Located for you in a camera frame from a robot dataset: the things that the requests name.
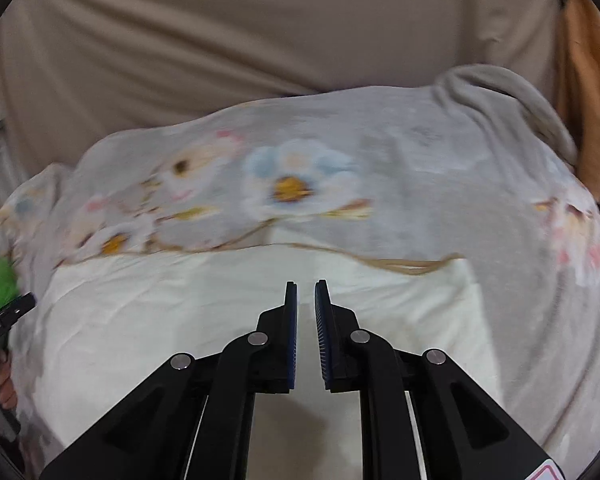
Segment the brown object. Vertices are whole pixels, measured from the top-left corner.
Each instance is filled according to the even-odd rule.
[[[14,0],[0,96],[27,169],[250,100],[431,84],[471,62],[554,90],[558,0]]]
[[[558,114],[579,149],[576,176],[600,203],[600,12],[567,0],[558,32]]]

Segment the white fabric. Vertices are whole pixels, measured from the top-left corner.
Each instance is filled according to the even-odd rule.
[[[405,351],[444,349],[502,401],[480,287],[465,260],[405,276],[288,246],[120,255],[61,267],[39,306],[13,329],[26,444],[27,422],[46,427],[39,444],[52,458],[172,354],[213,354],[253,330],[262,311],[282,304],[293,280],[296,390],[258,396],[248,477],[361,478],[357,394],[329,394],[320,374],[314,284],[321,278],[333,303],[352,308],[362,327]]]

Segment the orange cloth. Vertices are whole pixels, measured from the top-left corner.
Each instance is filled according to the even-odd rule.
[[[600,203],[600,12],[567,0],[558,28],[556,109],[579,149],[576,176]]]

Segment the triangular cutout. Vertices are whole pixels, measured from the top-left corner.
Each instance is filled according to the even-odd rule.
[[[120,423],[106,434],[104,441],[127,453],[138,450],[163,396],[163,388],[153,390],[122,416]]]
[[[451,393],[472,448],[482,449],[509,436],[507,428],[461,383],[452,384]]]

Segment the beige backdrop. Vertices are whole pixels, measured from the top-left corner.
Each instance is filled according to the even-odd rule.
[[[117,130],[244,101],[429,84],[468,62],[553,88],[558,0],[15,0],[0,91],[35,172]]]

